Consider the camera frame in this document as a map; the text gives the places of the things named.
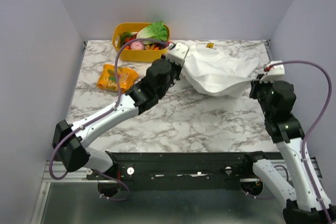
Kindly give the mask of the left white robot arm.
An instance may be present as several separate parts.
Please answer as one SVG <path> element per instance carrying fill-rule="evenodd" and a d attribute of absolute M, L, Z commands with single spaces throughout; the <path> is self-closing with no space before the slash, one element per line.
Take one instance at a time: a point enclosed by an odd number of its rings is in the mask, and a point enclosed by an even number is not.
<path fill-rule="evenodd" d="M 53 156 L 61 160 L 68 173 L 86 167 L 97 170 L 104 179 L 112 179 L 117 171 L 112 158 L 106 152 L 90 149 L 89 145 L 121 122 L 157 105 L 174 81 L 179 80 L 184 59 L 171 53 L 162 56 L 147 68 L 145 77 L 119 95 L 115 103 L 73 124 L 66 120 L 57 123 Z"/>

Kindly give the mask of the red toy pepper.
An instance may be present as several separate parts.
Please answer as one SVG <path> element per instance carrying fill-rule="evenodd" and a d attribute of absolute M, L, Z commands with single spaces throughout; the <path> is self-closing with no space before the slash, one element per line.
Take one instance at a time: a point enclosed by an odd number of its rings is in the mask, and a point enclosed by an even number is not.
<path fill-rule="evenodd" d="M 135 42 L 136 37 L 127 37 L 124 39 L 124 45 L 130 47 L 133 42 Z"/>

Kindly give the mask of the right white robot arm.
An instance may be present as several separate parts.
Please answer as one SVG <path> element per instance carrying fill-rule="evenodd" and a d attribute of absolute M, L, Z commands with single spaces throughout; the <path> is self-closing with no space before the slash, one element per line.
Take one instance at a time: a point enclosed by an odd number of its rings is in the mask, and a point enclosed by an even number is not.
<path fill-rule="evenodd" d="M 246 154 L 242 173 L 259 177 L 283 207 L 286 223 L 335 223 L 335 205 L 323 190 L 307 148 L 300 122 L 291 110 L 296 101 L 292 84 L 259 74 L 251 82 L 265 117 L 265 128 L 285 161 L 291 182 L 282 177 L 263 152 Z"/>

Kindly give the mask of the pink toy onion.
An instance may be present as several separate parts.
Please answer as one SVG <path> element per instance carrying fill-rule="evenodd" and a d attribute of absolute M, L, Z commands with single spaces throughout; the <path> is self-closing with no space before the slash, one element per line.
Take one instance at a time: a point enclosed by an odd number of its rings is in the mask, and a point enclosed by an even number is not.
<path fill-rule="evenodd" d="M 145 46 L 141 41 L 134 41 L 131 45 L 130 45 L 130 49 L 131 50 L 144 50 Z"/>

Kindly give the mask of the green toy cabbage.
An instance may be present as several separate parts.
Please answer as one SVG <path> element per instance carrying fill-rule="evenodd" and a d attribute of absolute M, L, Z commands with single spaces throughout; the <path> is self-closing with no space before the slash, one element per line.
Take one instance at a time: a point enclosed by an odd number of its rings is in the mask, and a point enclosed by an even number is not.
<path fill-rule="evenodd" d="M 168 32 L 167 28 L 164 25 L 164 22 L 161 20 L 159 22 L 151 23 L 150 25 L 141 29 L 136 38 L 143 38 L 143 39 L 155 39 L 160 41 L 167 41 L 168 39 Z"/>

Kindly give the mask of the yellow plastic basket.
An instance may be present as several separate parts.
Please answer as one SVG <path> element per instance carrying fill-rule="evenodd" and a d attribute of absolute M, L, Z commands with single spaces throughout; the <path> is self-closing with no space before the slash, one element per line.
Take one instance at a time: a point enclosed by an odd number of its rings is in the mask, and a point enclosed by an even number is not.
<path fill-rule="evenodd" d="M 127 37 L 136 37 L 136 35 L 130 35 L 130 33 L 138 33 L 144 27 L 151 23 L 121 23 L 119 24 L 113 33 L 111 44 L 118 53 L 120 48 L 124 45 L 124 39 Z M 153 62 L 159 59 L 162 54 L 167 52 L 166 46 L 159 45 L 158 43 L 151 43 L 145 45 L 144 50 L 131 50 L 130 47 L 126 47 L 119 57 L 123 61 L 134 62 Z"/>

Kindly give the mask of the orange snack bag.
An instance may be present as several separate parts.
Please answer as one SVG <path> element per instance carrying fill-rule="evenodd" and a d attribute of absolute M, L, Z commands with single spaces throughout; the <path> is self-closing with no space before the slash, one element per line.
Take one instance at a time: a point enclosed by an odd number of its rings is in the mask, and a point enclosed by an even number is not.
<path fill-rule="evenodd" d="M 97 87 L 101 90 L 118 91 L 117 82 L 119 82 L 121 93 L 125 93 L 137 80 L 139 74 L 133 69 L 127 67 L 117 67 L 115 77 L 114 65 L 103 65 L 103 70 L 97 82 Z"/>

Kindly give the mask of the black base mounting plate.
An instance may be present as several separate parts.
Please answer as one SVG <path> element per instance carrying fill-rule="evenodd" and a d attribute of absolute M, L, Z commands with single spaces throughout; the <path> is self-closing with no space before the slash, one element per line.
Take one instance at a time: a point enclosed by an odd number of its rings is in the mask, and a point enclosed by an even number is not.
<path fill-rule="evenodd" d="M 110 177 L 131 191 L 240 190 L 241 181 L 255 179 L 253 162 L 270 159 L 271 153 L 109 153 Z"/>

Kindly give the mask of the white t-shirt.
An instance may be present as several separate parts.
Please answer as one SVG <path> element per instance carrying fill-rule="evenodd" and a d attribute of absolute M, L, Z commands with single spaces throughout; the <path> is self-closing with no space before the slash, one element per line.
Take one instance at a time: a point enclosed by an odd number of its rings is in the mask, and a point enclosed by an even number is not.
<path fill-rule="evenodd" d="M 199 93 L 213 97 L 238 97 L 253 80 L 260 59 L 232 57 L 222 49 L 190 46 L 181 74 Z"/>

